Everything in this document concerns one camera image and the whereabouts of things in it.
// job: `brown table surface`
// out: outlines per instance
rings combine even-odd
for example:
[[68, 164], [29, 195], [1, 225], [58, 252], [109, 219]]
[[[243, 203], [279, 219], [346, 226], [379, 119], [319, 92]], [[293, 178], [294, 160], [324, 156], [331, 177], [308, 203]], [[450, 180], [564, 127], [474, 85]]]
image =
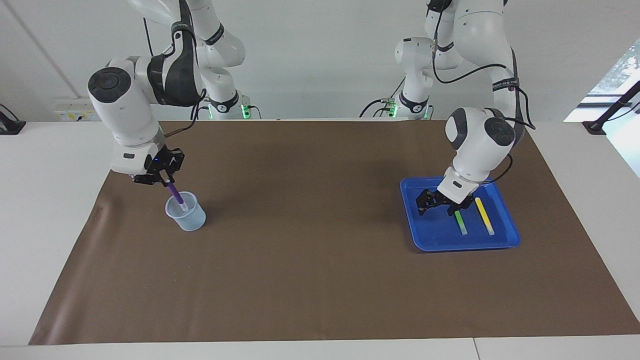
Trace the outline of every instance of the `brown table surface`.
[[529, 137], [499, 183], [521, 246], [441, 254], [413, 245], [399, 183], [443, 174], [443, 122], [203, 122], [169, 143], [205, 226], [111, 173], [32, 344], [640, 334]]

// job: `plastic cup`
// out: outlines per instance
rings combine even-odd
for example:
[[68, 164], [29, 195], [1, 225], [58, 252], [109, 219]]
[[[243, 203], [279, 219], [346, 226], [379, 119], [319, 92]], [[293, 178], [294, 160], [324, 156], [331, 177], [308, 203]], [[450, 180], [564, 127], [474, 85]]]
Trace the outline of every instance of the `plastic cup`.
[[180, 196], [184, 199], [184, 203], [189, 208], [187, 211], [182, 210], [178, 200], [174, 196], [166, 201], [164, 212], [185, 231], [196, 231], [201, 228], [207, 221], [207, 214], [198, 203], [198, 198], [190, 192], [180, 192]]

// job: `green marker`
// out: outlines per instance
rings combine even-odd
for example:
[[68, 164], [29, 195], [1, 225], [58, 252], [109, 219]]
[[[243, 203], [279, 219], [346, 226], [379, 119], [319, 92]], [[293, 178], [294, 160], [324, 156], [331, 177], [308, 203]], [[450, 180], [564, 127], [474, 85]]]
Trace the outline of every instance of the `green marker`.
[[460, 226], [460, 232], [462, 235], [469, 235], [467, 231], [467, 227], [465, 226], [464, 220], [462, 220], [462, 214], [460, 211], [456, 211], [456, 220], [458, 220], [458, 225]]

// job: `blue plastic tray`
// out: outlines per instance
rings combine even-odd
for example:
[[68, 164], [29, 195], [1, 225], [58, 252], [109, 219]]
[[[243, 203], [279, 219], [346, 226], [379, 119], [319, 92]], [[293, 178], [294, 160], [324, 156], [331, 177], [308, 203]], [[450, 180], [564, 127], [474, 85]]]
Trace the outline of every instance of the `blue plastic tray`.
[[520, 244], [520, 234], [500, 196], [496, 184], [481, 186], [474, 195], [479, 197], [493, 225], [490, 236], [475, 203], [462, 210], [468, 235], [462, 235], [455, 217], [447, 214], [448, 206], [429, 209], [420, 216], [415, 199], [424, 189], [435, 191], [441, 177], [413, 177], [402, 180], [400, 189], [409, 219], [413, 242], [426, 252], [508, 249]]

